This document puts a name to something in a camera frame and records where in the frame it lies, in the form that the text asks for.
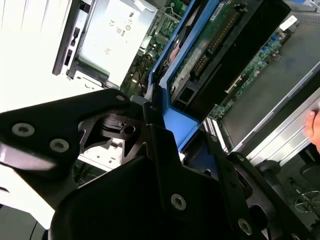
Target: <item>metal panel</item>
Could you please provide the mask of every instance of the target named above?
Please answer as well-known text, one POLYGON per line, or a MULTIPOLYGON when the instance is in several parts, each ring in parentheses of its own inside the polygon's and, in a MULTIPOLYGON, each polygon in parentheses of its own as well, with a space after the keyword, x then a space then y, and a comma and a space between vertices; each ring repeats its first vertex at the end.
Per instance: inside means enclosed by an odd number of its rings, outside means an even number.
POLYGON ((123 82, 157 13, 144 1, 143 6, 132 0, 98 0, 81 46, 79 59, 109 75, 108 81, 117 86, 123 82))
POLYGON ((274 160, 284 165, 310 142, 304 135, 305 120, 311 110, 320 108, 320 88, 257 146, 247 158, 253 165, 274 160))
POLYGON ((320 60, 319 38, 318 26, 300 24, 280 49, 282 57, 278 61, 270 62, 232 105, 222 120, 229 135, 228 139, 225 138, 226 143, 230 142, 234 147, 229 150, 242 151, 249 140, 262 129, 264 123, 269 121, 308 79, 310 70, 320 60))

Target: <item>white surface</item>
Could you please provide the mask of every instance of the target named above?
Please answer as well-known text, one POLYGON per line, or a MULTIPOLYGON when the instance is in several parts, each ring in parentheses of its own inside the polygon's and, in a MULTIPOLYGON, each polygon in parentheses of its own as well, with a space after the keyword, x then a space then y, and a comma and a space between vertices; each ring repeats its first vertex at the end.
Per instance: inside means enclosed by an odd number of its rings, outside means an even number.
POLYGON ((52 75, 71 0, 0 0, 0 112, 91 91, 52 75))

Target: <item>motherboard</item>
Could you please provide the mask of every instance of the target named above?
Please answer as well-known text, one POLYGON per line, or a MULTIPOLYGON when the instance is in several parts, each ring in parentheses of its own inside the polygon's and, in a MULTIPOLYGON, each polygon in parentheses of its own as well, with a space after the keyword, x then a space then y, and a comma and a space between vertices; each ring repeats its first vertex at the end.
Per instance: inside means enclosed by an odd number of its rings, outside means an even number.
POLYGON ((182 80, 188 78, 190 81, 197 81, 197 77, 206 66, 209 59, 212 59, 220 44, 228 35, 233 25, 241 17, 244 6, 240 0, 229 0, 221 2, 216 7, 208 24, 196 40, 194 46, 183 60, 176 76, 170 83, 171 96, 182 84, 182 80))
POLYGON ((280 28, 271 35, 239 77, 225 90, 228 95, 220 105, 215 105, 210 113, 212 118, 220 120, 270 61, 279 60, 280 48, 288 37, 288 33, 283 32, 280 28))

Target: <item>green circuit board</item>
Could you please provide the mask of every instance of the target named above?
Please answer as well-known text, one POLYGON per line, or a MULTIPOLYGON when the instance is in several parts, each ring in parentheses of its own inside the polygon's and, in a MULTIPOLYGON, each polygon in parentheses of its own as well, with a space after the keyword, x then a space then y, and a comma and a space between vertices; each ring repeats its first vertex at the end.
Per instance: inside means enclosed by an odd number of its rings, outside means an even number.
POLYGON ((228 91, 229 96, 220 105, 216 105, 213 108, 210 113, 211 117, 216 120, 220 120, 237 101, 241 94, 246 91, 248 86, 257 78, 262 69, 268 65, 269 61, 273 61, 280 56, 278 53, 284 38, 285 33, 283 33, 281 29, 277 29, 272 34, 265 45, 258 51, 255 57, 237 78, 237 80, 241 80, 243 82, 241 87, 239 89, 234 89, 235 91, 233 91, 232 87, 236 88, 237 85, 235 83, 233 86, 231 85, 228 91))
POLYGON ((218 48, 233 23, 240 16, 241 13, 235 8, 237 2, 240 1, 230 0, 218 4, 210 20, 177 70, 174 79, 171 81, 171 94, 179 87, 181 80, 183 80, 190 71, 193 71, 196 75, 202 71, 210 59, 210 55, 218 48))

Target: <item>capacitor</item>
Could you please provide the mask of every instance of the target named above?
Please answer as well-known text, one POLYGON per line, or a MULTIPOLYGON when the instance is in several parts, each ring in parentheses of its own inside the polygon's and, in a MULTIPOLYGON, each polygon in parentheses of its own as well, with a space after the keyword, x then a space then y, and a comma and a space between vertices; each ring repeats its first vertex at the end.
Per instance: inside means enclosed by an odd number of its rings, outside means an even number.
POLYGON ((272 40, 272 41, 277 40, 277 36, 276 36, 274 33, 271 35, 271 40, 272 40))

